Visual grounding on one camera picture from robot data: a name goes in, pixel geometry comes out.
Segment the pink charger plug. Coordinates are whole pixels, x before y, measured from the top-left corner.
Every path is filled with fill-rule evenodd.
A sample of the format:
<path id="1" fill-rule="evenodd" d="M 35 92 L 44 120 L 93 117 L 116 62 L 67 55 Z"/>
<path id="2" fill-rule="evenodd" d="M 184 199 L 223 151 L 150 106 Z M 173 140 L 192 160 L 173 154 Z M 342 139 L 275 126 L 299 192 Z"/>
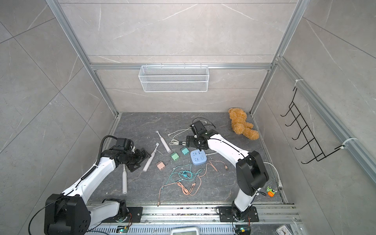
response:
<path id="1" fill-rule="evenodd" d="M 156 164 L 156 167 L 157 167 L 160 171 L 162 171 L 162 170 L 165 168 L 165 164 L 164 164 L 162 161 L 160 161 L 160 162 L 158 162 L 158 163 Z"/>

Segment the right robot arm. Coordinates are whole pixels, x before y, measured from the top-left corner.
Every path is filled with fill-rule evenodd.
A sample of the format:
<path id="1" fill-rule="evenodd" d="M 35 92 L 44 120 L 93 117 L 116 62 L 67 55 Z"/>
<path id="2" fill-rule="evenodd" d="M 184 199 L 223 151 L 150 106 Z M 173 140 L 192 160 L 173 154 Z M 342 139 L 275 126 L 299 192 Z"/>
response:
<path id="1" fill-rule="evenodd" d="M 261 155 L 257 151 L 243 150 L 225 140 L 216 130 L 207 130 L 202 121 L 190 125 L 192 136 L 187 136 L 186 147 L 213 150 L 228 160 L 235 168 L 239 192 L 232 202 L 231 214 L 238 221 L 246 220 L 256 211 L 252 204 L 256 194 L 269 181 L 269 175 Z"/>

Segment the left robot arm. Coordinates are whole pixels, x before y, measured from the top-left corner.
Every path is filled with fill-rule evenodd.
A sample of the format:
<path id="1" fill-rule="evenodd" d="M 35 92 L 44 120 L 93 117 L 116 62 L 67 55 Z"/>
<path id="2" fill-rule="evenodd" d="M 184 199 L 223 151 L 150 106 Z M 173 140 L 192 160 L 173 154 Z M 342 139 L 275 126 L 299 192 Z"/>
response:
<path id="1" fill-rule="evenodd" d="M 109 149 L 103 145 L 107 138 L 116 140 Z M 137 149 L 127 138 L 106 135 L 99 147 L 93 166 L 69 188 L 60 194 L 52 194 L 42 210 L 45 212 L 44 233 L 46 235 L 84 235 L 90 227 L 112 218 L 116 222 L 131 219 L 126 201 L 105 199 L 97 206 L 87 206 L 93 192 L 101 182 L 118 166 L 123 165 L 131 172 L 151 155 L 144 149 Z"/>

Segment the blue power strip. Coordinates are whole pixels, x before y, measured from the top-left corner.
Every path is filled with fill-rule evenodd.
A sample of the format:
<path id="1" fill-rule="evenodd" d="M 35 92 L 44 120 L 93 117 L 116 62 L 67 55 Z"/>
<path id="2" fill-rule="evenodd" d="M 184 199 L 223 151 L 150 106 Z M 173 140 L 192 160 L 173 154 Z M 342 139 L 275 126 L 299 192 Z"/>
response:
<path id="1" fill-rule="evenodd" d="M 192 164 L 195 166 L 202 165 L 206 163 L 207 156 L 204 150 L 194 150 L 190 153 Z"/>

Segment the teal charger plug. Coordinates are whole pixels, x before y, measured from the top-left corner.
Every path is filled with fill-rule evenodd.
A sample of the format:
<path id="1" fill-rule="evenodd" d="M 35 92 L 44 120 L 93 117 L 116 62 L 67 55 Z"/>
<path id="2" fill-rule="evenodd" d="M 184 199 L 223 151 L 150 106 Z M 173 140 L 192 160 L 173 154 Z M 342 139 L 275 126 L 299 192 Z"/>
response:
<path id="1" fill-rule="evenodd" d="M 183 154 L 184 156 L 188 155 L 189 152 L 190 152 L 190 151 L 188 150 L 188 148 L 186 148 L 186 147 L 183 147 L 183 148 L 181 148 L 180 150 L 181 150 L 181 152 L 182 152 L 182 154 Z"/>

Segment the green charger plug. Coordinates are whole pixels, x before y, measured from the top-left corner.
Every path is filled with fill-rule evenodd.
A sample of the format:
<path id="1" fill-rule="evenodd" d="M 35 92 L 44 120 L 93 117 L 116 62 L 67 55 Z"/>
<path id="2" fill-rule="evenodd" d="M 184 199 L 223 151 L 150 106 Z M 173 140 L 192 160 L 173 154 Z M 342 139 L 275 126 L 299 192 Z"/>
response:
<path id="1" fill-rule="evenodd" d="M 173 152 L 171 154 L 171 158 L 172 158 L 173 161 L 177 161 L 179 159 L 179 155 L 176 152 Z"/>

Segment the brown teddy bear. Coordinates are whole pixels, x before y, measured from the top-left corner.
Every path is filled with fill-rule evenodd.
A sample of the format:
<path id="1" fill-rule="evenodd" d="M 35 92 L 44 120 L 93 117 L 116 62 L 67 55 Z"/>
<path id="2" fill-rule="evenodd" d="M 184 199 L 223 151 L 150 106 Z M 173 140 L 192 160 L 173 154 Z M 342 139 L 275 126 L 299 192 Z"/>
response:
<path id="1" fill-rule="evenodd" d="M 254 130 L 254 125 L 247 122 L 247 114 L 241 108 L 230 108 L 229 117 L 233 131 L 238 135 L 243 135 L 250 140 L 259 139 L 259 132 Z"/>

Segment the orange green toy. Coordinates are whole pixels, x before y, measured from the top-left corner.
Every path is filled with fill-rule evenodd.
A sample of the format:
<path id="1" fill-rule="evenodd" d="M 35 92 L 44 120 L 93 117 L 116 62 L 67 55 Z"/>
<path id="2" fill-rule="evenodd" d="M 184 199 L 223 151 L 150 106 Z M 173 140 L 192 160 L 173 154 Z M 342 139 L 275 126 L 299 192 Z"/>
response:
<path id="1" fill-rule="evenodd" d="M 266 193 L 267 195 L 269 195 L 270 197 L 274 197 L 274 195 L 276 194 L 276 190 L 274 190 L 273 188 L 271 188 L 270 186 L 268 186 L 266 188 Z"/>

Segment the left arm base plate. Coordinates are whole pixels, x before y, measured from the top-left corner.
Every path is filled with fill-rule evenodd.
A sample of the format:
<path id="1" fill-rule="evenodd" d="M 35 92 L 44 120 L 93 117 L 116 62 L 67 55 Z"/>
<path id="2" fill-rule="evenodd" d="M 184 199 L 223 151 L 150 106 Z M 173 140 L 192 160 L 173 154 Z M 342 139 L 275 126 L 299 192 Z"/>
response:
<path id="1" fill-rule="evenodd" d="M 143 215 L 143 207 L 127 207 L 125 211 L 103 220 L 104 223 L 139 223 Z"/>

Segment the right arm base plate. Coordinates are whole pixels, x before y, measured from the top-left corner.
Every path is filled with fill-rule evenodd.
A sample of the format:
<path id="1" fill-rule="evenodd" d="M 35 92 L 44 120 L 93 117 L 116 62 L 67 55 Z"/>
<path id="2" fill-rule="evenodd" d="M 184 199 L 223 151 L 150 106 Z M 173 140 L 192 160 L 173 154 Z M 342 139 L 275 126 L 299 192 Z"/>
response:
<path id="1" fill-rule="evenodd" d="M 259 216 L 256 207 L 250 206 L 241 212 L 236 206 L 217 207 L 217 213 L 221 222 L 246 221 L 259 222 Z"/>

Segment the black wall hook rack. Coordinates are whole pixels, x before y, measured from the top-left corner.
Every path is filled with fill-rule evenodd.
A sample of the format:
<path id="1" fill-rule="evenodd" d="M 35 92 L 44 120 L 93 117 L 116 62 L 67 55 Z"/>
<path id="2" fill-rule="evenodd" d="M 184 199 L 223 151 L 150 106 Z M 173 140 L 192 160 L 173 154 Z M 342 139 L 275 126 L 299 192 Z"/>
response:
<path id="1" fill-rule="evenodd" d="M 291 103 L 288 105 L 288 110 L 285 114 L 280 115 L 282 118 L 292 116 L 294 119 L 289 123 L 285 124 L 286 127 L 291 126 L 297 126 L 299 128 L 299 132 L 296 137 L 292 137 L 294 141 L 297 141 L 299 139 L 304 140 L 304 144 L 301 147 L 295 147 L 295 150 L 303 150 L 305 148 L 309 148 L 311 151 L 313 158 L 306 161 L 301 161 L 302 164 L 308 165 L 311 162 L 320 162 L 325 158 L 328 158 L 329 156 L 333 155 L 336 152 L 339 152 L 340 150 L 345 149 L 345 145 L 340 145 L 338 147 L 335 147 L 334 150 L 328 154 L 326 154 L 319 144 L 316 136 L 313 134 L 313 130 L 310 128 L 308 122 L 305 120 L 305 118 L 302 115 L 302 112 L 299 110 L 295 103 L 295 97 L 297 94 L 297 88 L 293 88 L 293 97 L 291 99 Z"/>

